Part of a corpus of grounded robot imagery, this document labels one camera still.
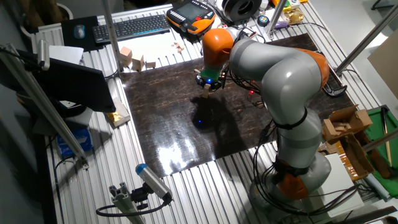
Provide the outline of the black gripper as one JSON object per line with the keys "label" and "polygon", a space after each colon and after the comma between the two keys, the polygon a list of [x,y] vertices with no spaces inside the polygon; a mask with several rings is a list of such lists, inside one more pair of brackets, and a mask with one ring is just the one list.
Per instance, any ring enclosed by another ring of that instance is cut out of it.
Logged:
{"label": "black gripper", "polygon": [[212,92],[215,92],[222,87],[222,83],[219,81],[219,70],[195,70],[195,75],[195,81],[198,84],[198,89],[200,91],[204,90],[205,85],[209,85]]}

